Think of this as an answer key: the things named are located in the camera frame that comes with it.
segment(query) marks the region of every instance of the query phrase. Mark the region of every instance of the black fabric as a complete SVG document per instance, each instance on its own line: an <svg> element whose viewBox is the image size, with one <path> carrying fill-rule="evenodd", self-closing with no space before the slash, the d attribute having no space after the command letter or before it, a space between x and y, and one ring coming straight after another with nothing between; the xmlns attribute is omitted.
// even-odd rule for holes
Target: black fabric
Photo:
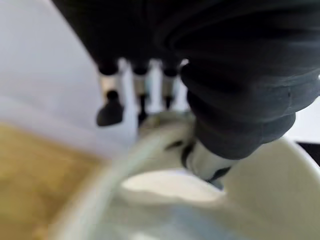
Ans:
<svg viewBox="0 0 320 240"><path fill-rule="evenodd" d="M138 98L140 101L140 113L138 115L138 125L140 126L148 117L148 114L146 112L146 100L148 99L148 96L140 95Z"/></svg>
<svg viewBox="0 0 320 240"><path fill-rule="evenodd" d="M181 70L196 136L241 159L319 95L320 0L53 0L97 65L161 56Z"/></svg>
<svg viewBox="0 0 320 240"><path fill-rule="evenodd" d="M111 75L117 74L119 71L118 63L116 60L105 62L104 66L105 66L104 68L102 67L99 68L99 72L103 75L111 76Z"/></svg>
<svg viewBox="0 0 320 240"><path fill-rule="evenodd" d="M52 0L97 63L109 72L117 59L134 65L160 58L168 65L179 59L153 43L153 34L137 16L131 0Z"/></svg>
<svg viewBox="0 0 320 240"><path fill-rule="evenodd" d="M110 90L107 94L107 103L100 109L96 116L96 124L99 127L107 127L120 124L124 117L124 107L121 105L117 91Z"/></svg>
<svg viewBox="0 0 320 240"><path fill-rule="evenodd" d="M170 109L173 100L174 100L174 98L172 96L165 96L164 97L165 108L167 110Z"/></svg>

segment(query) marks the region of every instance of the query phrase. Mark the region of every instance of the white ceramic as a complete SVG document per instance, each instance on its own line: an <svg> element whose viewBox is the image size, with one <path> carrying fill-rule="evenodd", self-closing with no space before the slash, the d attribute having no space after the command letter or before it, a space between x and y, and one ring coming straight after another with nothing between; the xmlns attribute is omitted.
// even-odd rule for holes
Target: white ceramic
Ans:
<svg viewBox="0 0 320 240"><path fill-rule="evenodd" d="M143 137L87 183L49 239L320 239L320 169L300 147L285 138L263 145L219 191L180 170L159 171L179 167L179 150L163 149L191 131L177 123Z"/></svg>

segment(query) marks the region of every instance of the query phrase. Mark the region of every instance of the wooden surface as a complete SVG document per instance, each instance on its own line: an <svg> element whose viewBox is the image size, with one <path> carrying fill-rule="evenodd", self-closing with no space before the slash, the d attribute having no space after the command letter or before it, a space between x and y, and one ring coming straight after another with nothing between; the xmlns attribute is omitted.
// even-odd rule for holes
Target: wooden surface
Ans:
<svg viewBox="0 0 320 240"><path fill-rule="evenodd" d="M0 239L38 240L98 158L0 124Z"/></svg>

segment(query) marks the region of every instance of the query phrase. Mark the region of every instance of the white wall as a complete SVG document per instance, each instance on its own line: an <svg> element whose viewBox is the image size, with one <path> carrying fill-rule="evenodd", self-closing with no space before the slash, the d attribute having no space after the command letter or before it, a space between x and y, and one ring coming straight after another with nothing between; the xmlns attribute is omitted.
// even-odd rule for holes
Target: white wall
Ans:
<svg viewBox="0 0 320 240"><path fill-rule="evenodd" d="M0 120L89 149L113 143L100 152L114 152L114 145L126 149L134 141L132 107L124 123L96 127L102 98L95 66L50 1L0 1L0 33ZM70 135L84 131L87 144L78 144L81 134L66 138L59 128L51 129L54 122L73 128Z"/></svg>
<svg viewBox="0 0 320 240"><path fill-rule="evenodd" d="M320 144L320 97L297 112L295 123L286 136L298 142Z"/></svg>

